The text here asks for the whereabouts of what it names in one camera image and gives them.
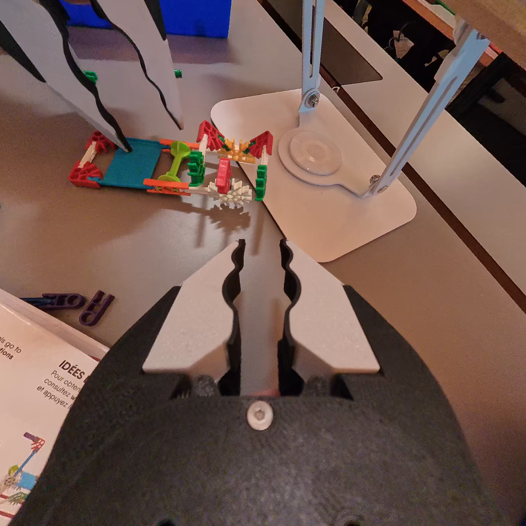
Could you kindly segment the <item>colourful construction toy model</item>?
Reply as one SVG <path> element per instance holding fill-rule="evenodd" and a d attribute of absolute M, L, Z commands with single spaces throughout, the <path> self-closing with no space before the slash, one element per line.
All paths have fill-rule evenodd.
<path fill-rule="evenodd" d="M 202 121 L 195 142 L 129 138 L 125 152 L 95 131 L 82 158 L 68 175 L 75 187 L 144 190 L 171 196 L 201 195 L 219 206 L 243 208 L 266 194 L 273 135 L 265 131 L 248 141 L 228 139 Z"/>

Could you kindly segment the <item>blue plastic bin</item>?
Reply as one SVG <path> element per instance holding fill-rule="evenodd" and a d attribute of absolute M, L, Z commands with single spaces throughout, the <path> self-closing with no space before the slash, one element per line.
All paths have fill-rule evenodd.
<path fill-rule="evenodd" d="M 166 32 L 187 35 L 227 38 L 232 1 L 160 1 Z M 69 15 L 69 25 L 77 27 L 111 28 L 100 18 L 91 4 L 71 4 L 61 1 Z"/>

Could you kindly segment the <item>purple clip connector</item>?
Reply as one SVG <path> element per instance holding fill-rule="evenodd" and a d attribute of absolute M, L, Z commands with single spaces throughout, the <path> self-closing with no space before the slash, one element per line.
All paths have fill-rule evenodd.
<path fill-rule="evenodd" d="M 97 291 L 80 314 L 78 318 L 79 323 L 88 327 L 96 325 L 114 299 L 115 296 L 111 294 L 106 294 L 101 290 Z"/>

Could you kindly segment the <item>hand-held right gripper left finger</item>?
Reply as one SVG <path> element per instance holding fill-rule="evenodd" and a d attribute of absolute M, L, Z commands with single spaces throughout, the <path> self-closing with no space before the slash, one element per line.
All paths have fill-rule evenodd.
<path fill-rule="evenodd" d="M 179 287 L 142 366 L 146 373 L 211 377 L 223 395 L 240 394 L 240 293 L 246 241 L 240 239 Z"/>

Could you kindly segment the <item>white metal stand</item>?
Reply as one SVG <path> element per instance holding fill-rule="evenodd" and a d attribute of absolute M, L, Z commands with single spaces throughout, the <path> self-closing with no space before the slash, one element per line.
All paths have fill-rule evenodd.
<path fill-rule="evenodd" d="M 385 165 L 319 91 L 325 1 L 303 1 L 301 89 L 218 102 L 211 120 L 243 139 L 274 137 L 265 206 L 286 239 L 329 262 L 413 220 L 417 206 L 397 179 L 412 153 L 489 46 L 465 20 L 456 47 L 400 145 Z"/>

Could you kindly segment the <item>toy instruction booklet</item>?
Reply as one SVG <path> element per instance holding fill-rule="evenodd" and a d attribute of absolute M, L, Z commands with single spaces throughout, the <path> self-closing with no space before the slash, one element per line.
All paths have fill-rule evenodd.
<path fill-rule="evenodd" d="M 34 488 L 86 378 L 108 351 L 1 290 L 1 525 Z"/>

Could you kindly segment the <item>white instruction board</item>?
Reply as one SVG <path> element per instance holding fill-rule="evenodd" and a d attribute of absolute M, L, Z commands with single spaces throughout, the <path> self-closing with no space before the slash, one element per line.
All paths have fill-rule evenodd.
<path fill-rule="evenodd" d="M 525 1 L 444 1 L 525 69 Z"/>

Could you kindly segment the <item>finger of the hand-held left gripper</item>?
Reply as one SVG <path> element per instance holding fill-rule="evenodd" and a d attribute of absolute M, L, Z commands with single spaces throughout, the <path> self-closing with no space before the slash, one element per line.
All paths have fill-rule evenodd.
<path fill-rule="evenodd" d="M 135 49 L 141 69 L 170 118 L 184 128 L 181 98 L 159 1 L 92 1 L 95 13 L 107 20 Z"/>
<path fill-rule="evenodd" d="M 1 48 L 124 151 L 128 140 L 69 45 L 60 1 L 1 1 Z"/>

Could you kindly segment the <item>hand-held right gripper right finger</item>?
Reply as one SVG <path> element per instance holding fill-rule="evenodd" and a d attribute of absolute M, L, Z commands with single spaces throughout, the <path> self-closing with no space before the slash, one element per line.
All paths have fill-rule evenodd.
<path fill-rule="evenodd" d="M 310 380 L 348 395 L 341 375 L 380 372 L 343 283 L 294 242 L 280 240 L 284 292 L 290 300 L 279 341 L 279 391 L 300 395 Z"/>

